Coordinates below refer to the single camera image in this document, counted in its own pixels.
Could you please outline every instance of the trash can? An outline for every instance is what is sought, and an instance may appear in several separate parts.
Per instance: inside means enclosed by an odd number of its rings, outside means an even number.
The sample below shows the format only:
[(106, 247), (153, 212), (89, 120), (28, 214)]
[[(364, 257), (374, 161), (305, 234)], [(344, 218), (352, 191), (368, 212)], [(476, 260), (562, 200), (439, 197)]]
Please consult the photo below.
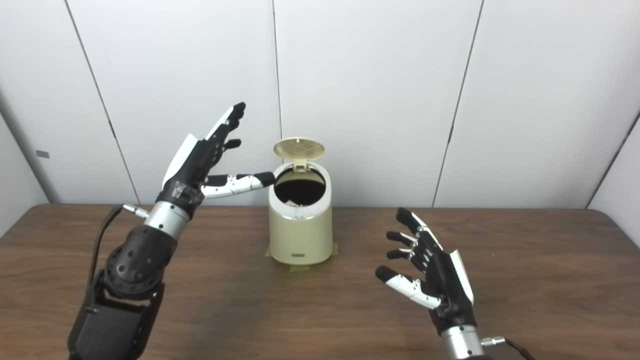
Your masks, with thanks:
[(277, 261), (311, 265), (333, 251), (331, 178), (309, 160), (324, 154), (324, 146), (307, 138), (287, 138), (273, 151), (285, 160), (269, 188), (269, 251)]

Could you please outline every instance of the wooden table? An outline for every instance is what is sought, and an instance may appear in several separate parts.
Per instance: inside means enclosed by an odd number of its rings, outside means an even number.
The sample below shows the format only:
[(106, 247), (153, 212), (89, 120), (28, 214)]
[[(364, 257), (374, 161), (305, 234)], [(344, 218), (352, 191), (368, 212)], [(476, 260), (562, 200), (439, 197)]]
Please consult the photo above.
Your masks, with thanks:
[[(42, 205), (0, 239), (0, 359), (66, 359), (93, 237), (110, 206)], [(142, 359), (444, 360), (424, 308), (384, 286), (404, 231), (395, 209), (337, 208), (339, 254), (311, 270), (265, 257), (262, 207), (202, 207), (166, 272)], [(538, 360), (640, 357), (640, 250), (590, 210), (415, 209), (460, 249), (481, 336), (503, 335)], [(140, 220), (121, 214), (102, 257)], [(518, 359), (510, 348), (495, 360)]]

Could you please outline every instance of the metal connector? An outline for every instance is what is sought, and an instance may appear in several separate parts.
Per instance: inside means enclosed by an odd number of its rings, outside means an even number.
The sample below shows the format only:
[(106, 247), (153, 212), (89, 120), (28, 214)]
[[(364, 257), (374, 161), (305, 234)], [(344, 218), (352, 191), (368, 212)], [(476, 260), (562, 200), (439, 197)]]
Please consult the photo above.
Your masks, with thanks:
[(133, 213), (133, 215), (136, 215), (137, 217), (141, 217), (141, 218), (148, 218), (149, 217), (149, 212), (143, 208), (139, 208), (135, 205), (131, 205), (131, 204), (124, 204), (124, 206), (122, 206), (123, 209), (127, 210), (130, 213)]
[(502, 336), (494, 336), (492, 338), (482, 338), (480, 339), (480, 345), (482, 347), (493, 347), (498, 344), (504, 343), (505, 340)]

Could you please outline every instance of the robotic arm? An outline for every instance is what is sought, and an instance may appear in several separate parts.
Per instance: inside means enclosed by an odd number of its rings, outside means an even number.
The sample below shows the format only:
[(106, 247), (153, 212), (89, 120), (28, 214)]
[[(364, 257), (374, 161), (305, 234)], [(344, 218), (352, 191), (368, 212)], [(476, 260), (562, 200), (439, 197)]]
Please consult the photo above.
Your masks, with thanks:
[[(271, 172), (208, 176), (222, 154), (239, 147), (227, 135), (239, 125), (245, 104), (231, 107), (203, 140), (189, 134), (173, 158), (151, 211), (114, 208), (93, 250), (87, 292), (68, 339), (70, 360), (134, 360), (142, 355), (164, 294), (164, 268), (196, 208), (206, 197), (223, 197), (272, 185)], [(102, 234), (122, 209), (144, 218), (107, 258), (97, 275)]]
[(387, 238), (409, 249), (387, 253), (388, 259), (407, 259), (425, 276), (422, 282), (386, 266), (376, 269), (376, 277), (412, 301), (429, 309), (431, 321), (442, 338), (449, 360), (491, 360), (483, 347), (507, 343), (527, 360), (533, 356), (502, 337), (480, 339), (476, 332), (474, 294), (460, 253), (444, 252), (431, 229), (411, 211), (399, 208), (396, 220), (415, 236), (389, 231)]

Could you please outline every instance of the wire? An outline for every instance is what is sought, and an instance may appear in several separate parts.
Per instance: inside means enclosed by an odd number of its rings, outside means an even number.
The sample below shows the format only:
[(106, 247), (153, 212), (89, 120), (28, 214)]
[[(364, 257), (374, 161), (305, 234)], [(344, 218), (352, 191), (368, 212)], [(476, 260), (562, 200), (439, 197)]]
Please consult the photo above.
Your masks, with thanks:
[(507, 343), (507, 345), (509, 345), (510, 347), (516, 349), (526, 360), (536, 360), (536, 358), (533, 357), (533, 355), (531, 355), (524, 347), (519, 346), (509, 339), (504, 339), (504, 342)]
[(91, 257), (91, 266), (89, 267), (89, 277), (87, 278), (86, 288), (89, 289), (91, 283), (93, 282), (93, 276), (95, 275), (95, 265), (98, 262), (98, 253), (100, 252), (100, 242), (102, 241), (102, 235), (104, 235), (104, 231), (109, 227), (109, 224), (115, 219), (118, 214), (122, 211), (124, 204), (115, 206), (111, 209), (109, 215), (102, 221), (102, 225), (100, 225), (100, 230), (98, 230), (98, 234), (95, 236), (95, 240), (93, 242), (93, 256)]

